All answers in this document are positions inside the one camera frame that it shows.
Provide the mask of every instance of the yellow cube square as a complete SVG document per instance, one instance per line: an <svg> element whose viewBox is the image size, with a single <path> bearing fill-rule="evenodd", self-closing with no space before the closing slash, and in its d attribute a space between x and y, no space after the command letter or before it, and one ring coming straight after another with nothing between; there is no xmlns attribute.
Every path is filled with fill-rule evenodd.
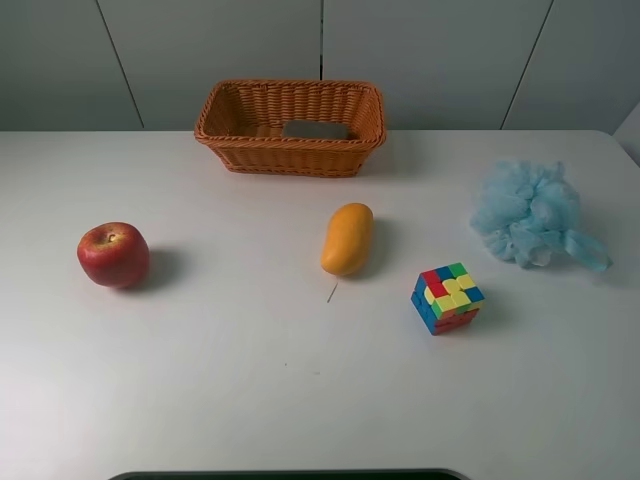
<svg viewBox="0 0 640 480"><path fill-rule="evenodd" d="M453 278L448 278L447 280L442 282L442 286L449 295L460 291L460 285Z"/></svg>
<svg viewBox="0 0 640 480"><path fill-rule="evenodd" d="M458 282L458 285L460 285L463 290L467 290L468 288L473 288L476 286L476 284L473 283L473 280L471 280L471 276L468 273L460 275L458 278L456 278L456 280Z"/></svg>
<svg viewBox="0 0 640 480"><path fill-rule="evenodd" d="M464 292L452 293L451 294L451 300L453 300L453 303L454 303L454 305L456 307L464 307L466 305L471 304L471 300L469 300L469 297Z"/></svg>
<svg viewBox="0 0 640 480"><path fill-rule="evenodd" d="M435 303L438 306L438 309L442 313L446 313L449 310L454 310L456 308L455 303L453 303L453 300L451 299L451 295L447 295L445 297L438 297L436 298Z"/></svg>
<svg viewBox="0 0 640 480"><path fill-rule="evenodd" d="M427 303L429 305L433 305L433 302L436 299L436 297L429 287L424 289L424 298L427 299Z"/></svg>

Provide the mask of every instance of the bath pouf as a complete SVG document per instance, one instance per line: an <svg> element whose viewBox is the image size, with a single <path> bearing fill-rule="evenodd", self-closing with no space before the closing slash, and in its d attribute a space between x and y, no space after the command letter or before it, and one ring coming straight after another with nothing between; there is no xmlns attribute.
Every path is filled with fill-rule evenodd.
<svg viewBox="0 0 640 480"><path fill-rule="evenodd" d="M580 196L561 163L500 162L483 184L471 226L495 257L523 268L545 266L562 252L604 271L611 265L607 250L576 230L579 218Z"/></svg>

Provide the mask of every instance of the blue cube square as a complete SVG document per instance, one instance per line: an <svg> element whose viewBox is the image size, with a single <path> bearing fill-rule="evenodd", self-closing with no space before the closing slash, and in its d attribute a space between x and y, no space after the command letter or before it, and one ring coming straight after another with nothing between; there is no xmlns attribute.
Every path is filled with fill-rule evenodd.
<svg viewBox="0 0 640 480"><path fill-rule="evenodd" d="M448 280L450 278L455 278L453 276L453 273L451 273L449 267L436 268L436 273L438 274L438 277L440 277L441 282L444 282L445 280Z"/></svg>
<svg viewBox="0 0 640 480"><path fill-rule="evenodd" d="M484 295L482 295L482 292L478 287L469 288L465 290L464 293L467 294L467 297L469 297L469 300L471 300L472 303L484 300Z"/></svg>

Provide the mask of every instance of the basket rim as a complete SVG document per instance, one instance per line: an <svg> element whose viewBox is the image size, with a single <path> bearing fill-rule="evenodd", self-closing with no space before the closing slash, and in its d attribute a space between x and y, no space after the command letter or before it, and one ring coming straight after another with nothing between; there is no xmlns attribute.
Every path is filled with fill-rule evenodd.
<svg viewBox="0 0 640 480"><path fill-rule="evenodd" d="M248 135L209 135L204 132L205 120L210 112L213 99L222 89L230 85L254 85L254 86L273 86L273 85L342 85L351 88L360 88L369 90L377 99L378 115L380 118L380 126L376 131L375 137L370 140L337 140L325 138L296 138L296 137L252 137ZM382 107L382 94L378 88L364 81L352 80L269 80L269 79L229 79L218 82L209 93L200 116L195 125L194 131L196 140L203 145L209 147L231 147L238 142L249 142L247 148L286 148L286 149L326 149L331 147L341 147L345 151L360 151L375 148L384 143L386 139L386 128L384 124L384 111Z"/></svg>

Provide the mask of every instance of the green cube square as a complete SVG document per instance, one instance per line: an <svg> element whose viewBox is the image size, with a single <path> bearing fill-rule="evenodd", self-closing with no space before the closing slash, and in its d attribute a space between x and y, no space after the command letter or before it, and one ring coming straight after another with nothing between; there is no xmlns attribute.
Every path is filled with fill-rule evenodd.
<svg viewBox="0 0 640 480"><path fill-rule="evenodd" d="M437 302L433 302L433 305L431 305L431 310L433 310L433 313L436 315L436 319L440 320L440 317L442 316L442 310L440 310L440 306Z"/></svg>
<svg viewBox="0 0 640 480"><path fill-rule="evenodd" d="M460 275L464 275L465 273L467 273L467 270L462 266L461 263L454 263L453 265L449 265L449 270L451 270L454 278L458 278Z"/></svg>

